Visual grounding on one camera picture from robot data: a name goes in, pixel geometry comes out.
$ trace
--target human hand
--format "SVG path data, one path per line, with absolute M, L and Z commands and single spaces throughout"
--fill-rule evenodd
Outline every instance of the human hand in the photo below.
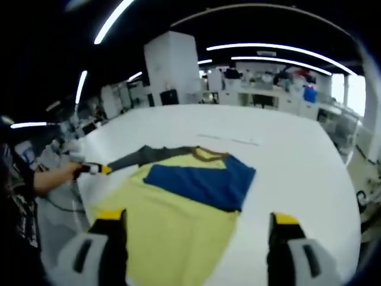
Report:
M 76 162 L 69 162 L 65 166 L 65 170 L 72 180 L 77 176 L 77 173 L 81 168 L 82 164 Z

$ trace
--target blue fabric panel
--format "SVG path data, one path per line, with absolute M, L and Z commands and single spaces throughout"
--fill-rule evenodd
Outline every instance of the blue fabric panel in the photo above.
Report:
M 220 210 L 241 211 L 255 170 L 233 156 L 224 162 L 226 169 L 156 164 L 143 181 Z
M 313 88 L 310 88 L 307 86 L 304 89 L 304 94 L 303 94 L 304 100 L 311 102 L 311 103 L 315 103 L 316 102 L 316 96 L 317 96 L 317 91 L 314 90 Z

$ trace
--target ceiling light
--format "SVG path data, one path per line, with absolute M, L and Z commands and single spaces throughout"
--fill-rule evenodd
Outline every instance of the ceiling light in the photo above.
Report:
M 139 73 L 137 73 L 137 74 L 134 74 L 132 77 L 130 77 L 129 79 L 128 79 L 128 82 L 131 82 L 131 81 L 133 81 L 134 79 L 136 79 L 137 77 L 139 77 L 139 76 L 141 76 L 143 73 L 140 71 Z
M 323 55 L 317 54 L 315 52 L 307 51 L 306 49 L 299 49 L 295 48 L 293 46 L 284 46 L 284 45 L 275 45 L 272 43 L 231 43 L 229 45 L 220 45 L 220 46 L 211 46 L 207 48 L 207 51 L 213 51 L 215 49 L 228 49 L 228 48 L 247 48 L 247 47 L 262 47 L 262 48 L 273 48 L 273 49 L 286 49 L 288 51 L 294 51 L 294 52 L 300 52 L 302 54 L 310 55 L 312 57 L 319 58 L 323 61 L 327 61 L 330 64 L 333 64 L 336 67 L 339 67 L 343 71 L 351 74 L 351 75 L 357 75 L 354 71 L 350 70 L 349 68 L 343 66 L 341 63 L 338 63 L 337 61 L 334 61 L 330 58 L 327 58 Z
M 88 3 L 90 0 L 71 0 L 69 3 L 66 5 L 66 11 L 73 11 L 75 9 L 78 9 L 82 5 Z
M 24 127 L 36 127 L 36 126 L 46 126 L 47 122 L 25 122 L 25 123 L 15 123 L 11 125 L 12 129 L 24 128 Z
M 76 104 L 78 104 L 79 99 L 81 99 L 82 88 L 83 88 L 83 84 L 85 83 L 85 79 L 86 79 L 87 75 L 88 75 L 88 71 L 84 70 L 81 74 L 80 79 L 79 79 L 77 95 L 76 95 Z
M 331 76 L 332 73 L 326 71 L 326 70 L 323 70 L 323 69 L 320 69 L 318 67 L 314 67 L 314 66 L 311 66 L 309 64 L 304 64 L 304 63 L 300 63 L 298 61 L 290 61 L 290 60 L 285 60 L 285 59 L 282 59 L 282 58 L 269 58 L 269 57 L 232 57 L 232 60 L 236 60 L 236 61 L 239 61 L 239 60 L 259 60 L 259 61 L 277 61 L 279 63 L 285 63 L 285 64 L 294 64 L 296 66 L 301 66 L 301 67 L 306 67 L 310 70 L 315 70 L 315 71 L 318 71 L 320 73 L 324 73 L 328 76 Z
M 211 63 L 213 60 L 204 60 L 204 61 L 198 61 L 198 64 L 208 64 Z
M 56 101 L 55 103 L 49 105 L 47 108 L 46 108 L 46 111 L 51 111 L 54 107 L 57 107 L 61 104 L 61 101 Z
M 123 0 L 119 6 L 114 10 L 114 12 L 109 16 L 105 24 L 103 25 L 102 29 L 99 31 L 98 35 L 95 38 L 94 44 L 99 45 L 104 37 L 106 37 L 107 32 L 110 30 L 110 28 L 113 26 L 116 20 L 118 20 L 119 16 L 124 12 L 124 10 L 127 9 L 128 6 L 131 5 L 131 3 L 134 0 Z

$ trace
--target white pillar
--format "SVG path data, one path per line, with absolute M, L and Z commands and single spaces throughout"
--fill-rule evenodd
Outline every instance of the white pillar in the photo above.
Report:
M 123 104 L 123 107 L 131 108 L 132 103 L 130 99 L 130 92 L 129 92 L 129 89 L 127 88 L 126 83 L 123 83 L 119 86 L 119 92 L 120 92 L 120 100 L 121 100 L 121 103 Z
M 208 85 L 210 91 L 222 91 L 222 73 L 217 69 L 212 69 L 208 73 Z
M 349 77 L 344 76 L 344 106 L 348 105 Z
M 101 98 L 107 119 L 117 117 L 121 112 L 121 104 L 118 106 L 118 102 L 114 98 L 113 89 L 110 85 L 102 88 Z
M 368 160 L 376 161 L 381 147 L 381 72 L 371 56 L 360 48 L 363 57 L 363 67 L 366 78 L 366 107 L 363 125 L 369 133 L 368 139 L 363 140 L 361 134 L 358 139 L 365 141 L 363 148 Z
M 196 41 L 193 36 L 169 31 L 144 46 L 151 92 L 155 105 L 162 105 L 160 93 L 176 89 L 180 104 L 191 102 L 201 91 Z

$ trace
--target white tabletop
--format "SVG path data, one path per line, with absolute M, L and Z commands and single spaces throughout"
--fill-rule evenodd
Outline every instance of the white tabletop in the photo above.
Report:
M 292 97 L 292 95 L 288 92 L 286 92 L 282 88 L 278 88 L 277 86 L 274 86 L 273 89 L 259 89 L 259 88 L 242 88 L 239 92 L 246 92 L 248 94 L 260 94 L 260 95 L 267 95 L 269 97 Z
M 342 280 L 355 272 L 361 239 L 355 192 L 339 153 L 315 121 L 248 107 L 174 105 L 129 111 L 82 144 L 88 161 L 103 164 L 143 145 L 201 145 L 257 170 L 235 233 L 206 285 L 267 285 L 274 211 L 298 218 L 307 237 L 335 258 Z M 85 204 L 98 202 L 134 170 L 82 176 Z
M 336 107 L 334 105 L 330 105 L 330 104 L 326 104 L 326 103 L 320 103 L 320 102 L 318 102 L 317 105 L 319 108 L 324 109 L 328 112 L 331 112 L 335 115 L 341 115 L 341 113 L 342 113 L 342 110 L 339 107 Z

